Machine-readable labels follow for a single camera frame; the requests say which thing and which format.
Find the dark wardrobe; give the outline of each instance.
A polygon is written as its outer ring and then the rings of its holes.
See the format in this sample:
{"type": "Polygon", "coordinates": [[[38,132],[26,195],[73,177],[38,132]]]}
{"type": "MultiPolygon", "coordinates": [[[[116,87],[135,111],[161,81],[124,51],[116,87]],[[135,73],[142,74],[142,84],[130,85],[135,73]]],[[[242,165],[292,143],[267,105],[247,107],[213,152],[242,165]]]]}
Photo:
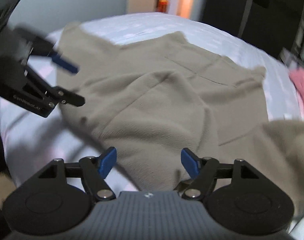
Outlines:
{"type": "Polygon", "coordinates": [[[276,58],[283,47],[291,50],[304,0],[251,1],[206,0],[200,22],[237,36],[276,58]]]}

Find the metal screw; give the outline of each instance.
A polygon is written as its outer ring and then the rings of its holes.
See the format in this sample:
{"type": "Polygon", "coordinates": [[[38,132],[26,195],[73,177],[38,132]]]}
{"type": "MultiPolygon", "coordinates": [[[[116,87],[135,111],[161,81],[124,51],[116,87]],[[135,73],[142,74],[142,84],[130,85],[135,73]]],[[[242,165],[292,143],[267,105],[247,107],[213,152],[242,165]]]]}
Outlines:
{"type": "Polygon", "coordinates": [[[100,198],[109,198],[113,196],[113,192],[109,189],[101,189],[97,192],[100,198]]]}
{"type": "Polygon", "coordinates": [[[185,193],[185,195],[187,195],[188,197],[191,197],[191,198],[196,198],[201,195],[201,192],[198,189],[194,189],[194,188],[190,188],[190,189],[186,190],[184,193],[185,193]]]}

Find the bed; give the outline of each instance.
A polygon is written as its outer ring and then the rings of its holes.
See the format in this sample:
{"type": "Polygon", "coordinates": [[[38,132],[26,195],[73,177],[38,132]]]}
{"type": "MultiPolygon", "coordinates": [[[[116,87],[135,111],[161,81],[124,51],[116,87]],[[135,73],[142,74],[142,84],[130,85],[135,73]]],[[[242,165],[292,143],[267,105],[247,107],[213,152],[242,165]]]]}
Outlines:
{"type": "MultiPolygon", "coordinates": [[[[245,68],[258,65],[266,67],[263,87],[269,120],[302,118],[288,69],[264,51],[209,25],[173,15],[146,13],[95,20],[84,23],[82,27],[117,44],[182,31],[190,43],[226,55],[245,68]]],[[[60,33],[51,33],[49,39],[58,41],[60,33]]],[[[50,85],[56,85],[56,68],[49,59],[31,57],[29,64],[50,85]]],[[[42,118],[0,98],[0,134],[6,162],[16,186],[20,186],[53,158],[77,162],[82,157],[100,154],[91,141],[69,129],[58,107],[48,118],[42,118]]],[[[68,182],[82,189],[80,179],[70,179],[68,182]]],[[[110,172],[106,182],[116,195],[123,190],[136,190],[117,167],[110,172]]],[[[297,239],[304,239],[303,229],[299,224],[294,228],[293,232],[298,232],[297,239]]]]}

